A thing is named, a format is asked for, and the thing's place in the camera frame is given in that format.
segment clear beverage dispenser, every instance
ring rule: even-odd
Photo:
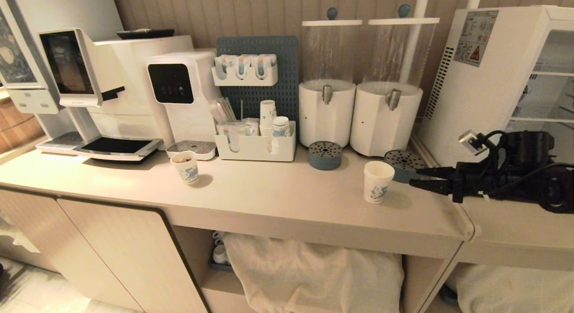
[[[349,143],[352,82],[361,20],[303,22],[303,82],[299,84],[299,139],[307,147]]]
[[[369,20],[351,147],[366,156],[406,149],[421,102],[420,82],[438,18]]]

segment warning label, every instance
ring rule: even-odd
[[[498,10],[471,11],[467,14],[455,61],[480,66],[497,16]]]

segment tiled floor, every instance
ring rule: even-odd
[[[0,313],[137,313],[84,297],[61,274],[0,257]]]

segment wall-mounted holder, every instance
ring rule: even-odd
[[[227,73],[225,73],[225,78],[219,78],[217,74],[217,69],[215,66],[211,68],[211,73],[213,73],[213,81],[218,87],[270,87],[277,83],[279,76],[277,76],[277,63],[273,66],[267,66],[265,68],[266,77],[261,79],[257,78],[257,66],[250,66],[245,68],[245,78],[241,79],[237,77],[236,68],[238,65],[227,68]]]
[[[267,149],[267,137],[264,136],[238,136],[239,150],[233,152],[225,135],[216,135],[215,143],[219,157],[222,160],[246,160],[246,161],[274,161],[274,162],[291,162],[295,159],[295,149],[297,139],[295,133],[295,121],[289,121],[291,127],[291,136],[273,137],[277,140],[277,148],[272,152]]]

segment white cabinet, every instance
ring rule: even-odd
[[[0,207],[84,296],[142,311],[55,199],[0,190]]]
[[[80,233],[147,313],[207,313],[162,210],[58,199]]]

